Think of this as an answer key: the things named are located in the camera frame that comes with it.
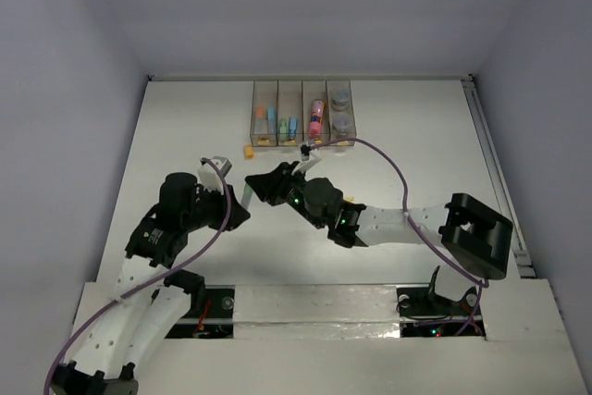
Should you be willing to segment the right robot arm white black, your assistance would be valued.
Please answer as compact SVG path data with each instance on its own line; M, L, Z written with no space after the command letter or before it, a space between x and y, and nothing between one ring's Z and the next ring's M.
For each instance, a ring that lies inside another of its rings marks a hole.
M250 175L245 183L261 202L289 205L340 247L424 244L442 262L425 292L435 313L446 314L469 289L507 276L513 223L469 194L412 209L355 204L329 179L307 179L298 163Z

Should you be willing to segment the green highlighter pen bottom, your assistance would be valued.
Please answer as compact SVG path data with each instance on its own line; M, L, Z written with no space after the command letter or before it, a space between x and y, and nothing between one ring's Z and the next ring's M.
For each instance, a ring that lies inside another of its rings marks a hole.
M248 184L245 184L244 188L243 188L241 201L240 201L241 206L245 210L247 210L249 208L252 198L253 198L253 189Z

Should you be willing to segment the green highlighter pen top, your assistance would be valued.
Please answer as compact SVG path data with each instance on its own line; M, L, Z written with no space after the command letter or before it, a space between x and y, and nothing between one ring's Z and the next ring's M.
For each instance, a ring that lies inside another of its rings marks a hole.
M277 124L278 141L285 142L289 138L289 125L285 118L281 118Z

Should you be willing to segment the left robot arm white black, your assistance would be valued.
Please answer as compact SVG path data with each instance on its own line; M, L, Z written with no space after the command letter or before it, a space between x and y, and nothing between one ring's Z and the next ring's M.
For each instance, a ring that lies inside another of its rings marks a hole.
M205 159L197 174L170 173L158 201L132 231L113 292L75 332L51 364L45 394L135 394L136 374L167 332L204 308L204 278L179 262L189 236L211 228L210 249L220 235L250 214L226 182L227 159Z

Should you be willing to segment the green highlighter pen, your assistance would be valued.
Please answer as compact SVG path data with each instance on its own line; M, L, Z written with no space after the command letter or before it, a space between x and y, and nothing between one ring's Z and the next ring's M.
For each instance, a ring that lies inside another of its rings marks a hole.
M278 141L285 142L289 138L289 125L285 118L281 118L277 124Z
M252 198L253 198L253 189L248 184L245 184L244 188L243 188L241 201L240 201L241 206L245 210L247 210L249 208Z

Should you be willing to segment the blue highlighter pen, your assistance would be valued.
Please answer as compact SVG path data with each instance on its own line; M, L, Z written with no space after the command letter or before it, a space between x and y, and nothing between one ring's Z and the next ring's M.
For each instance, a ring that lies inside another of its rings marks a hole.
M269 135L276 135L277 134L277 116L276 116L276 109L273 106L269 106L266 109L266 117L267 117L267 133Z

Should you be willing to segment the green pen cap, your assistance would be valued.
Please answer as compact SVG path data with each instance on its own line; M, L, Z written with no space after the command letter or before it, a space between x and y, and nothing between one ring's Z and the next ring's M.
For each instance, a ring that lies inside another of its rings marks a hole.
M253 195L252 188L248 184L246 184L243 189L243 196L250 197L252 195Z

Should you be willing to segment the small clear jar blue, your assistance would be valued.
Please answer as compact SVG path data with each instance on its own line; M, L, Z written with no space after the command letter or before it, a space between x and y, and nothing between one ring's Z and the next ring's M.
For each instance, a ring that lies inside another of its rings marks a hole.
M351 115L347 112L335 113L331 118L332 131L338 135L347 135L353 127Z

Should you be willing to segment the grey orange-tip highlighter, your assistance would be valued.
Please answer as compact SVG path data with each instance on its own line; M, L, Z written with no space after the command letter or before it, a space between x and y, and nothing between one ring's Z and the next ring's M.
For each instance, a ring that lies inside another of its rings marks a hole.
M258 135L266 134L267 132L267 119L266 119L266 108L258 106L255 112L254 121L254 133Z

